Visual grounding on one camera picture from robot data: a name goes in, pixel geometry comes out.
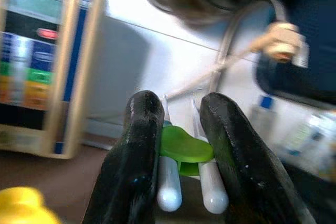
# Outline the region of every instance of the white bottle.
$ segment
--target white bottle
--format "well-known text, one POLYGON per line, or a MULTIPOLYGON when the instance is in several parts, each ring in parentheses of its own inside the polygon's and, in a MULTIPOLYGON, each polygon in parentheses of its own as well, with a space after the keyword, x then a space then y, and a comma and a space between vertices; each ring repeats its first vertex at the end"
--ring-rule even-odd
POLYGON ((248 117, 253 129, 268 146, 276 119, 276 112, 272 109, 273 102, 274 100, 269 96, 262 97, 260 105, 253 106, 248 117))

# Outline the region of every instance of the white wall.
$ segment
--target white wall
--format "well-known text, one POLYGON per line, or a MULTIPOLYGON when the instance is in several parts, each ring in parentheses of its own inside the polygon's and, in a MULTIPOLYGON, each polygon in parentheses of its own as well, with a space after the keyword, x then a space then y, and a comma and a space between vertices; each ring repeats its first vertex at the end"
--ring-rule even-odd
MULTIPOLYGON (((134 92, 149 89, 161 97, 215 62, 226 22, 195 29, 155 9, 146 0, 108 0, 108 4, 109 17, 101 31, 90 115, 107 115, 104 120, 109 123, 89 120, 87 131, 118 136, 124 106, 134 92)), ((265 5, 243 22, 236 50, 263 32, 268 15, 269 7, 265 5)), ((220 89, 246 113, 262 94, 254 81, 256 60, 256 55, 249 55, 233 66, 220 89)), ((204 87, 198 87, 197 98, 204 94, 204 87)), ((172 122, 192 133, 190 98, 186 95, 170 102, 169 108, 172 122)), ((293 125, 313 110, 276 100, 279 120, 273 141, 283 139, 293 125)))

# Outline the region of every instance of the blue bottle cap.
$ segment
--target blue bottle cap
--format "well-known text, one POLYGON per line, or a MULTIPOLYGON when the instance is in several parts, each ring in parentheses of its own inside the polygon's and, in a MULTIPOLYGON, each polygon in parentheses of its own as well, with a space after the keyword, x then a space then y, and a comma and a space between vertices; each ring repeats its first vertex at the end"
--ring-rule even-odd
POLYGON ((271 109, 273 105, 273 99, 272 97, 262 97, 262 101, 260 106, 265 109, 271 109))

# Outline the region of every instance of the yellow object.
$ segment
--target yellow object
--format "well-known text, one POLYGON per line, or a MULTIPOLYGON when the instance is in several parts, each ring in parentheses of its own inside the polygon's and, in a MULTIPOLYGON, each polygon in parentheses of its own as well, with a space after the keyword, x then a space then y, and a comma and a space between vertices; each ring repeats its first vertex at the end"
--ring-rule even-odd
POLYGON ((0 224, 61 224, 44 207, 43 195, 30 187, 13 187, 0 191, 0 224))

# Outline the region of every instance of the white plastic tube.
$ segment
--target white plastic tube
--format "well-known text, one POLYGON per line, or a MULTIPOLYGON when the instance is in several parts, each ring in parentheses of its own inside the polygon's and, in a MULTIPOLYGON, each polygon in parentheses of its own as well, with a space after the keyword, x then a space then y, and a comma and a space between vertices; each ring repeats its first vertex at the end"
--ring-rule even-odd
POLYGON ((212 214, 221 214, 228 206, 229 199, 226 194, 222 178, 215 160, 199 163, 203 204, 212 214))
POLYGON ((166 212, 178 210, 182 203, 180 177, 177 163, 170 157, 160 156, 157 203, 166 212))

